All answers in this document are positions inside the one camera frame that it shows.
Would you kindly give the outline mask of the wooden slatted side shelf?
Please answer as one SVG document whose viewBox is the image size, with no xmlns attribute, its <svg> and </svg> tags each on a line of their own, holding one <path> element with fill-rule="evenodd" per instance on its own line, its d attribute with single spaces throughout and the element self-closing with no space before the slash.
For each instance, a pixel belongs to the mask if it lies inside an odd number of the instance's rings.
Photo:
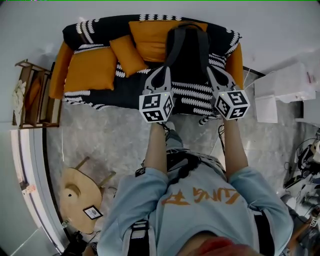
<svg viewBox="0 0 320 256">
<path fill-rule="evenodd" d="M 17 125 L 14 110 L 12 113 L 12 125 L 16 129 L 51 128 L 60 125 L 62 101 L 49 96 L 52 78 L 52 69 L 35 65 L 27 59 L 15 64 L 21 68 L 19 80 L 26 82 L 20 125 Z M 41 86 L 32 106 L 26 110 L 25 99 L 34 80 L 39 77 Z"/>
</svg>

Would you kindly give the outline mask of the person's left forearm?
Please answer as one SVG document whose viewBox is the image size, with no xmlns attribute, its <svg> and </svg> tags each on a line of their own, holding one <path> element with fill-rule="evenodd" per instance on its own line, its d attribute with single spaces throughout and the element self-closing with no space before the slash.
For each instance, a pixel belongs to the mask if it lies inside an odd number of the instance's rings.
<svg viewBox="0 0 320 256">
<path fill-rule="evenodd" d="M 166 134 L 160 124 L 151 124 L 144 167 L 167 174 Z"/>
</svg>

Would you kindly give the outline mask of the person's right forearm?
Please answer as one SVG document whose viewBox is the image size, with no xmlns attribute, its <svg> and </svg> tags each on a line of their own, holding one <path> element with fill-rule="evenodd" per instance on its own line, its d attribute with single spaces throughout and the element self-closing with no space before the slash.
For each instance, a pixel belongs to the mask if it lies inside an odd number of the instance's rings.
<svg viewBox="0 0 320 256">
<path fill-rule="evenodd" d="M 223 120 L 224 125 L 224 157 L 226 177 L 229 180 L 233 174 L 249 166 L 243 147 L 238 122 Z"/>
</svg>

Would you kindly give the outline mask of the wide orange back cushion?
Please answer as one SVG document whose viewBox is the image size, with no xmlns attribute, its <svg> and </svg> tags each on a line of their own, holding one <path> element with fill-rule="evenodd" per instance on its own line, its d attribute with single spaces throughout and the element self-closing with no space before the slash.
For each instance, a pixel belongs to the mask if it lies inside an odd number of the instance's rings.
<svg viewBox="0 0 320 256">
<path fill-rule="evenodd" d="M 154 21 L 131 21 L 129 27 L 136 49 L 146 62 L 163 63 L 166 59 L 167 36 L 171 29 L 184 24 L 184 21 L 154 20 Z M 192 41 L 192 34 L 187 34 L 177 61 L 190 63 L 196 60 L 199 53 L 197 40 Z"/>
</svg>

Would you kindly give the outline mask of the large square orange cushion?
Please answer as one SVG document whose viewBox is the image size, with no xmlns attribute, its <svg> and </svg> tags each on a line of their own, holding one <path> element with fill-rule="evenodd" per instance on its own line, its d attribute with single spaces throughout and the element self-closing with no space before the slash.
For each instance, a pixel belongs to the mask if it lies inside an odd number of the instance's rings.
<svg viewBox="0 0 320 256">
<path fill-rule="evenodd" d="M 65 92 L 114 90 L 117 58 L 111 48 L 74 54 L 65 80 Z"/>
</svg>

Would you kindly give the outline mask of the white crumpled cloth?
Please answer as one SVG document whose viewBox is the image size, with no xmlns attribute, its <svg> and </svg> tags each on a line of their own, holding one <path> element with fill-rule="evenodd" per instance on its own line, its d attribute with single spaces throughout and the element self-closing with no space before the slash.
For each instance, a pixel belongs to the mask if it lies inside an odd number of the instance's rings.
<svg viewBox="0 0 320 256">
<path fill-rule="evenodd" d="M 26 91 L 26 82 L 23 82 L 20 79 L 17 82 L 12 93 L 12 108 L 13 108 L 13 113 L 15 115 L 15 122 L 17 126 L 19 126 L 21 122 L 25 91 Z"/>
</svg>

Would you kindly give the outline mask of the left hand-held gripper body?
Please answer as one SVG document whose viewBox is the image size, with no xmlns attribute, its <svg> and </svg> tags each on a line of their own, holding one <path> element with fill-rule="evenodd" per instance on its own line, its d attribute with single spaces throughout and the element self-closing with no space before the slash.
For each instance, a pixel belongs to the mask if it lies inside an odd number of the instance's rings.
<svg viewBox="0 0 320 256">
<path fill-rule="evenodd" d="M 173 108 L 171 85 L 158 88 L 146 85 L 139 96 L 139 112 L 147 123 L 166 122 Z"/>
</svg>

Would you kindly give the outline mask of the black backpack with grey straps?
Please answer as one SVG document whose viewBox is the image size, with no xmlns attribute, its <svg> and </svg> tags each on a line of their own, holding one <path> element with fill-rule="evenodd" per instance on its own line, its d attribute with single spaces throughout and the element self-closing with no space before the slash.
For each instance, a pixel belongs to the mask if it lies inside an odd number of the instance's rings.
<svg viewBox="0 0 320 256">
<path fill-rule="evenodd" d="M 210 36 L 199 25 L 182 23 L 167 33 L 164 64 L 174 82 L 205 84 L 209 81 Z"/>
</svg>

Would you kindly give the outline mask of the small black framed card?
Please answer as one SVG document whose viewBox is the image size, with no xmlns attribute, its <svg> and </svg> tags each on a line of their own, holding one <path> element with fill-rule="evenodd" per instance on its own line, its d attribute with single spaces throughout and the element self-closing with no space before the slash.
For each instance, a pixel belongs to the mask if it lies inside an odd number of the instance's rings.
<svg viewBox="0 0 320 256">
<path fill-rule="evenodd" d="M 103 214 L 94 206 L 89 206 L 82 210 L 91 220 L 99 219 Z"/>
</svg>

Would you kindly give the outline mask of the narrow orange cushion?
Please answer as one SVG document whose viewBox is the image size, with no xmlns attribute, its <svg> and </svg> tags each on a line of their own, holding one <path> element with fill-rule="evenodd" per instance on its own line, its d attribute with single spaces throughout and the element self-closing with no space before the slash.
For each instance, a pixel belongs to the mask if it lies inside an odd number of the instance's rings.
<svg viewBox="0 0 320 256">
<path fill-rule="evenodd" d="M 27 92 L 27 95 L 25 97 L 24 105 L 25 105 L 26 110 L 28 110 L 32 106 L 34 100 L 36 99 L 36 97 L 40 91 L 40 88 L 41 88 L 41 79 L 39 77 L 37 77 L 33 81 L 32 85 L 30 86 L 30 88 Z"/>
</svg>

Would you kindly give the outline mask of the black equipment bundle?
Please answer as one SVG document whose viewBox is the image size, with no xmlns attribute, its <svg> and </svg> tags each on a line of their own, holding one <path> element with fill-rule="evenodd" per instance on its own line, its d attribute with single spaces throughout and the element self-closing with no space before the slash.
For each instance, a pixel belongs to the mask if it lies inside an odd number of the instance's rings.
<svg viewBox="0 0 320 256">
<path fill-rule="evenodd" d="M 89 241 L 85 241 L 79 231 L 75 232 L 61 256 L 98 256 L 96 239 L 98 234 L 100 231 L 97 231 Z"/>
</svg>

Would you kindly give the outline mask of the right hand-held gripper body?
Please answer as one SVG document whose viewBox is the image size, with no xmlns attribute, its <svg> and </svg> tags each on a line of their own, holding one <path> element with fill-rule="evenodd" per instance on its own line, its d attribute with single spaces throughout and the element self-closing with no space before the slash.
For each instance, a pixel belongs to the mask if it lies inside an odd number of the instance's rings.
<svg viewBox="0 0 320 256">
<path fill-rule="evenodd" d="M 244 90 L 218 91 L 214 94 L 214 107 L 225 120 L 243 118 L 251 104 Z"/>
</svg>

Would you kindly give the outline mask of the white cabinet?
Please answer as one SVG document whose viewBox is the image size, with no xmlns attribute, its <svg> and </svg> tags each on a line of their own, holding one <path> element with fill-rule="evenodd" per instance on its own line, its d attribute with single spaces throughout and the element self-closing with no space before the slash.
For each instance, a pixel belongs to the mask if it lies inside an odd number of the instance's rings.
<svg viewBox="0 0 320 256">
<path fill-rule="evenodd" d="M 278 122 L 277 101 L 314 100 L 315 83 L 311 71 L 302 62 L 271 72 L 254 81 L 256 118 L 259 123 Z"/>
</svg>

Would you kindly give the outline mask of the person's printed jeans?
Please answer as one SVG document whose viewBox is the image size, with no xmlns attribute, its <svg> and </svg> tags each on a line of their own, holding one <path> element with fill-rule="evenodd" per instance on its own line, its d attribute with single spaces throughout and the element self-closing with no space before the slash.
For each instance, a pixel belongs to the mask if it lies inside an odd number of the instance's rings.
<svg viewBox="0 0 320 256">
<path fill-rule="evenodd" d="M 226 180 L 226 171 L 216 157 L 185 148 L 182 139 L 173 129 L 170 130 L 166 140 L 166 157 L 167 171 L 175 172 L 173 179 L 176 182 L 186 178 L 191 171 L 195 171 L 201 165 L 209 167 Z"/>
</svg>

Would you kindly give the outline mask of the white sliding door frame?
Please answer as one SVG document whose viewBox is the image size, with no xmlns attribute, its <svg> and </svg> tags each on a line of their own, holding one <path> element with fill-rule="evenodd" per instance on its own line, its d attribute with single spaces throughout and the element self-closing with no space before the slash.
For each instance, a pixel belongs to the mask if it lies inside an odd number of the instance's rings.
<svg viewBox="0 0 320 256">
<path fill-rule="evenodd" d="M 10 131 L 14 167 L 26 207 L 36 230 L 14 252 L 35 256 L 62 256 L 69 239 L 57 214 L 50 187 L 48 159 L 44 155 L 44 130 Z"/>
</svg>

